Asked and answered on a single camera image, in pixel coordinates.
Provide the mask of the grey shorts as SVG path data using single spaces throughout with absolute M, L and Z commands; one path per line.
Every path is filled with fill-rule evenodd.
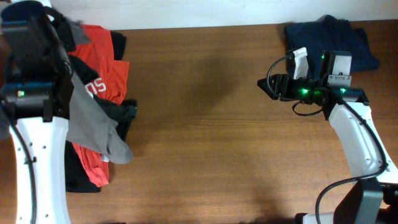
M 127 164 L 133 158 L 129 146 L 116 131 L 118 122 L 111 119 L 85 88 L 83 75 L 72 76 L 74 91 L 70 101 L 67 141 L 98 152 L 115 164 Z

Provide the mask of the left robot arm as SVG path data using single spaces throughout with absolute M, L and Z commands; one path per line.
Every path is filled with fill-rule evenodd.
M 65 142 L 73 69 L 52 22 L 62 16 L 39 1 L 13 1 L 1 12 L 11 54 L 1 110 L 16 156 L 18 223 L 69 223 Z

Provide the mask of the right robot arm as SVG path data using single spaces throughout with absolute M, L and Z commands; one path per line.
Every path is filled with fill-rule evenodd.
M 389 157 L 373 123 L 369 100 L 360 88 L 351 87 L 349 52 L 326 50 L 321 56 L 320 78 L 307 76 L 307 50 L 288 52 L 292 74 L 271 74 L 257 85 L 273 100 L 295 105 L 316 104 L 337 133 L 351 177 L 325 187 L 315 213 L 298 213 L 296 223 L 397 223 L 397 166 Z M 353 183 L 334 212 L 321 213 L 323 196 L 331 189 Z

